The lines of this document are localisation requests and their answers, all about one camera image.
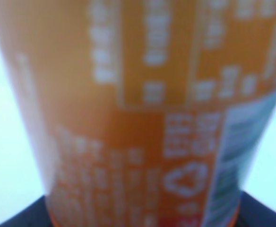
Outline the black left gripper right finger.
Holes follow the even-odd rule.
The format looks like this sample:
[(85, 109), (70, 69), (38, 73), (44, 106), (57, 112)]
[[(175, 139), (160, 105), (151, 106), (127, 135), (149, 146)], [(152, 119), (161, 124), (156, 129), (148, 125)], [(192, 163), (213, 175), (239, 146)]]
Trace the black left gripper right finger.
[(235, 227), (276, 227), (276, 212), (246, 192), (241, 194), (241, 206)]

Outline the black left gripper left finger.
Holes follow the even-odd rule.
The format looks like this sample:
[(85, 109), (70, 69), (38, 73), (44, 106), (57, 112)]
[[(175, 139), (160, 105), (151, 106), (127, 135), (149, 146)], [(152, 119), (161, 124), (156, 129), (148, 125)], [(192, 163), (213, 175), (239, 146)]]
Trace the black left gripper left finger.
[(52, 227), (45, 196), (22, 200), (0, 196), (0, 227)]

